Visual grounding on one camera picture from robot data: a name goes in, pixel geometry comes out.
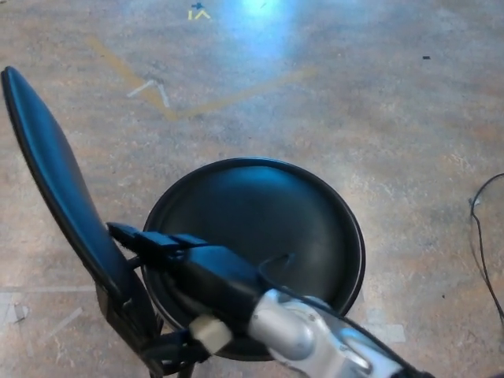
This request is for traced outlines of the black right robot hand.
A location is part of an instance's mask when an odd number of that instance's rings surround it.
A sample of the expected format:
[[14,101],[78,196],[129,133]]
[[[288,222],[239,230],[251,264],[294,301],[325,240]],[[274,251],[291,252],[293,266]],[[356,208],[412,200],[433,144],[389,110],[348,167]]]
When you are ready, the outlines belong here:
[[191,235],[142,232],[125,224],[98,224],[87,241],[87,265],[141,357],[171,365],[211,355],[189,329],[206,315],[228,327],[231,341],[217,355],[269,361],[248,326],[265,285],[255,266],[231,250]]

